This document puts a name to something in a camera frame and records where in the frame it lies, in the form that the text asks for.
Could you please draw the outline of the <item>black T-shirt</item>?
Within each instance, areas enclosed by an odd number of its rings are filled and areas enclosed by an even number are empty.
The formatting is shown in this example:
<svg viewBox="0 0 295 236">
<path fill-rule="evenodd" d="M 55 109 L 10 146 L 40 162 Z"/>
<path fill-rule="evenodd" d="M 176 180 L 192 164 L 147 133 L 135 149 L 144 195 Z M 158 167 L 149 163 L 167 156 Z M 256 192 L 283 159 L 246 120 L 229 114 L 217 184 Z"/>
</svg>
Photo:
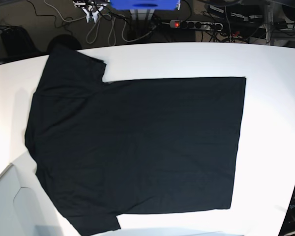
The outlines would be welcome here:
<svg viewBox="0 0 295 236">
<path fill-rule="evenodd" d="M 83 236 L 121 214 L 229 209 L 245 78 L 104 83 L 106 64 L 57 46 L 25 145 L 50 200 Z"/>
</svg>

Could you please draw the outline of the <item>grey power strip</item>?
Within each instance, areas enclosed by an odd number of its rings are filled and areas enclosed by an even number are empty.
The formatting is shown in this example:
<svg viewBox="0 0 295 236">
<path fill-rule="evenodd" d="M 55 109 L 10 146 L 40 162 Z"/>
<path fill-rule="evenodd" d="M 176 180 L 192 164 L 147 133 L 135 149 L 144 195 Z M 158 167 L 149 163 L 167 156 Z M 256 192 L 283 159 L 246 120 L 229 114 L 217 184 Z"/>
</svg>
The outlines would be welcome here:
<svg viewBox="0 0 295 236">
<path fill-rule="evenodd" d="M 221 23 L 203 21 L 171 20 L 169 26 L 173 29 L 183 30 L 221 31 L 223 29 L 223 24 Z"/>
</svg>

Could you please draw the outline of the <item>blue plastic box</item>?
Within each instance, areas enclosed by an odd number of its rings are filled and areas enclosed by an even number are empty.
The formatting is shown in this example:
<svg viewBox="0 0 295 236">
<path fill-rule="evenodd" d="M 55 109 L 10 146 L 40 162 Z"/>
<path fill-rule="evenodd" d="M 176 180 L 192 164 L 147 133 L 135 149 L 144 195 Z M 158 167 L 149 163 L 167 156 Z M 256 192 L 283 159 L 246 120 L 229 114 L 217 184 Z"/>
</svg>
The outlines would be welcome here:
<svg viewBox="0 0 295 236">
<path fill-rule="evenodd" d="M 111 0 L 111 6 L 117 10 L 158 9 L 174 10 L 178 0 Z"/>
</svg>

